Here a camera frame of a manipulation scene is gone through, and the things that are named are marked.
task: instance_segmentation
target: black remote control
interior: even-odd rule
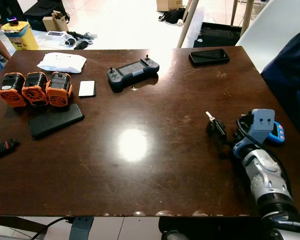
[[[11,153],[13,150],[15,150],[18,144],[18,140],[13,141],[12,139],[0,143],[0,157],[5,154]]]
[[[148,76],[159,71],[159,64],[151,60],[148,55],[145,58],[128,65],[112,68],[107,72],[109,84],[114,92],[122,92],[123,88],[133,83],[135,78]]]

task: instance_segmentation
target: white chair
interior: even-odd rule
[[[243,46],[261,73],[298,33],[300,33],[300,0],[271,0],[236,46]]]

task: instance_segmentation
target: white paper package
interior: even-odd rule
[[[86,60],[85,57],[76,54],[50,52],[37,66],[46,71],[79,74]]]

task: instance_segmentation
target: table surface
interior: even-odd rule
[[[218,157],[207,136],[205,111],[231,135],[235,120],[255,108],[274,109],[285,128],[283,147],[272,148],[289,174],[300,212],[300,135],[242,47],[224,47],[227,64],[194,67],[200,48],[78,50],[87,58],[71,74],[73,101],[84,120],[40,140],[28,120],[48,107],[11,108],[0,99],[0,142],[18,139],[0,158],[0,215],[205,216],[257,215],[247,180]],[[0,73],[39,71],[49,51],[17,51]],[[158,77],[113,93],[109,67],[149,54]],[[78,98],[82,80],[96,81],[96,97]]]

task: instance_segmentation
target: black marker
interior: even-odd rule
[[[0,157],[11,153],[16,149],[16,146],[19,144],[18,140],[13,141],[12,139],[6,140],[0,143]]]

